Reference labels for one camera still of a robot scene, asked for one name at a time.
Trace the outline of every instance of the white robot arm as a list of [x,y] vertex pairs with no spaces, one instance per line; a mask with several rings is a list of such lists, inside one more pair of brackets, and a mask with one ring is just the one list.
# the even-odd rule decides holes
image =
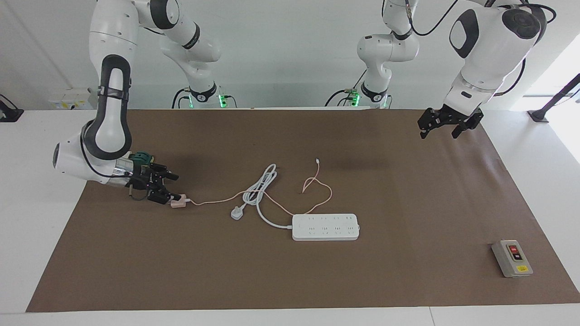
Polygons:
[[[490,5],[492,0],[473,2]],[[455,78],[440,110],[428,108],[418,121],[421,138],[443,125],[457,125],[457,138],[474,129],[483,117],[480,105],[498,93],[513,72],[542,38],[546,16],[527,3],[466,10],[455,22],[449,41],[465,65]]]
[[[126,115],[140,26],[164,32],[164,53],[186,73],[192,92],[207,94],[201,102],[211,104],[215,98],[212,88],[217,86],[202,68],[219,59],[219,45],[202,34],[177,0],[100,0],[89,33],[90,59],[100,80],[97,114],[80,133],[57,144],[53,165],[83,180],[147,190],[147,199],[166,204],[179,195],[168,192],[163,179],[178,176],[152,163],[146,153],[125,157],[132,144]],[[188,68],[190,61],[200,66]]]
[[419,39],[411,30],[407,10],[411,16],[419,0],[388,0],[383,8],[383,22],[392,32],[373,34],[361,38],[357,53],[367,65],[365,80],[356,86],[361,94],[360,105],[382,107],[387,98],[387,90],[392,72],[385,65],[388,62],[411,61],[419,53]]

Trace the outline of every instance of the gray switch box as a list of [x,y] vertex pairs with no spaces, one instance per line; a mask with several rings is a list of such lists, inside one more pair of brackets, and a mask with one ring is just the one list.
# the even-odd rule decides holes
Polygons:
[[523,277],[534,273],[516,240],[502,240],[491,246],[505,277]]

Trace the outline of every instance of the brown mat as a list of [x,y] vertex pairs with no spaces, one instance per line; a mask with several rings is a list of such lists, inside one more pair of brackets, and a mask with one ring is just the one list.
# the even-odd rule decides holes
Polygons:
[[[527,305],[580,295],[482,128],[419,137],[419,111],[131,111],[148,150],[195,200],[245,190],[292,212],[355,213],[354,242],[294,242],[241,199],[172,210],[89,183],[27,311]],[[275,223],[291,218],[267,199]],[[535,274],[503,278],[490,243],[517,239]]]

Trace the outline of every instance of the white table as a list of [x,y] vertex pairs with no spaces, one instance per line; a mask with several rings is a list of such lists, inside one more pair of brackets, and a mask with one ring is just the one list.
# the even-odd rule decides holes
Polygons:
[[[580,305],[24,313],[85,185],[53,169],[55,144],[94,115],[94,111],[29,111],[18,123],[0,124],[2,326],[580,325]],[[535,124],[525,113],[489,111],[483,124],[580,287],[580,164],[549,125]]]

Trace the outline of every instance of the white power strip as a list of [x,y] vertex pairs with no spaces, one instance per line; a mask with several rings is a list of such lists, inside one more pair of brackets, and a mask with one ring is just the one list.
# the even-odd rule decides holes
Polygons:
[[301,214],[292,217],[295,241],[353,241],[360,227],[355,214]]

